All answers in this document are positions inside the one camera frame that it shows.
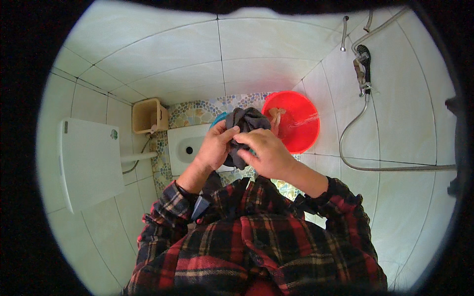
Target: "bathroom floor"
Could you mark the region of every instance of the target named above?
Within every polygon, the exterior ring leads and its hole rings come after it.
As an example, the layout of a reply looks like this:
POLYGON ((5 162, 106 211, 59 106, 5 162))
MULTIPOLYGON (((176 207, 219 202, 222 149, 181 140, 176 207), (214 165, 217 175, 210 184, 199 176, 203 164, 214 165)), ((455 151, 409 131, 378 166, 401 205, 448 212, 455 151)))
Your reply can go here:
MULTIPOLYGON (((272 92, 257 92, 248 94, 229 95, 225 97, 212 98, 209 100, 197 100, 171 105, 168 108, 170 119, 169 127, 177 128, 183 126, 199 125, 211 123, 216 116, 223 112, 232 112, 235 108, 254 107, 262 110, 266 97, 272 92)), ((153 179, 155 180, 156 191, 161 194, 163 189, 178 176, 172 176, 170 155, 168 151, 168 137, 166 131, 159 132, 157 138, 150 143, 150 151, 158 152, 158 156, 151 159, 153 169, 153 179)), ((293 155, 298 161, 301 160, 299 154, 293 155)), ((255 177, 255 170, 247 166, 244 170, 234 169, 219 173, 222 184, 227 185, 237 179, 255 177)), ((287 198, 294 200, 299 189, 293 185, 281 180, 273 179, 272 182, 277 186, 280 193, 287 198)))

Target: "sticker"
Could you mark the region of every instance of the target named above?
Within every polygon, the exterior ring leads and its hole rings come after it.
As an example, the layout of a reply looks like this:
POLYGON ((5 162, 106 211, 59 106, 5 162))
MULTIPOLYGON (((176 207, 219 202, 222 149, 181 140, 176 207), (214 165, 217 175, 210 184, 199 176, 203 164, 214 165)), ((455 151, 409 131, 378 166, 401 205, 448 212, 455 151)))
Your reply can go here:
POLYGON ((112 133, 110 134, 110 137, 114 140, 117 140, 117 138, 119 137, 118 133, 116 130, 112 130, 112 133))

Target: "shower hose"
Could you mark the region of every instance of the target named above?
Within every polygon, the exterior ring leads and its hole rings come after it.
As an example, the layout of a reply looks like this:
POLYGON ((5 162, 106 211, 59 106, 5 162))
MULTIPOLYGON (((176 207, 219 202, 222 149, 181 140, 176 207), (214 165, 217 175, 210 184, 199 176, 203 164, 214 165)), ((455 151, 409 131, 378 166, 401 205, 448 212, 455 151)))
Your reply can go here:
MULTIPOLYGON (((402 16, 405 12, 409 10, 408 7, 404 7, 401 9, 398 13, 396 13, 393 17, 388 19, 386 22, 381 24, 379 27, 377 27, 374 30, 371 30, 369 33, 365 34, 361 38, 359 38, 357 41, 352 44, 351 48, 354 54, 357 56, 356 52, 356 47, 364 40, 372 36, 373 34, 380 32, 382 29, 386 28, 389 24, 391 24, 393 21, 398 19, 400 16, 402 16)), ((350 164, 347 159, 344 157, 342 153, 342 143, 344 140, 344 136, 346 135, 347 131, 349 128, 354 125, 361 117, 364 115, 365 111, 367 110, 367 106, 369 103, 369 94, 365 94, 365 105, 362 111, 357 115, 344 129, 344 131, 341 134, 341 138, 339 139, 339 154, 341 156, 342 161, 350 168, 354 170, 363 170, 363 171, 441 171, 441 170, 456 170, 456 165, 454 164, 449 164, 449 165, 424 165, 424 166, 413 166, 413 167, 395 167, 395 168, 363 168, 363 167, 357 167, 355 165, 350 164)))

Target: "plaid shirt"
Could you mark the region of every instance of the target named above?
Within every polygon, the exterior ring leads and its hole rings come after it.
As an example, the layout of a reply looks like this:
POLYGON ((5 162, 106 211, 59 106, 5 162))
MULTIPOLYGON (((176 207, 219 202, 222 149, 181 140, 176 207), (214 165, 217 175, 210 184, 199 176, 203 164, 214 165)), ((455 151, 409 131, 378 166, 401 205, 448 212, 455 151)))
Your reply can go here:
POLYGON ((220 295, 240 295, 256 277, 272 280, 284 295, 306 284, 386 290, 362 196, 338 179, 328 180, 326 193, 306 199, 328 219, 326 230, 306 222, 268 179, 258 177, 246 189, 236 180, 211 194, 210 208, 190 231, 196 196, 173 181, 143 216, 137 264, 122 293, 202 285, 220 295))

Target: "left hand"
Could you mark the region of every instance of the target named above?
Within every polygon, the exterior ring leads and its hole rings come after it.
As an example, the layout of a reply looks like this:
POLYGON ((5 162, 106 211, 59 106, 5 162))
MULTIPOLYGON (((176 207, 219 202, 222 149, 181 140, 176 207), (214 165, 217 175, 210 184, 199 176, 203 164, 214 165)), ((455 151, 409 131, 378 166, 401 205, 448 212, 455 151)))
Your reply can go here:
POLYGON ((219 121, 206 133, 194 161, 209 171, 217 170, 230 151, 229 141, 239 132, 238 126, 227 130, 226 121, 219 121))

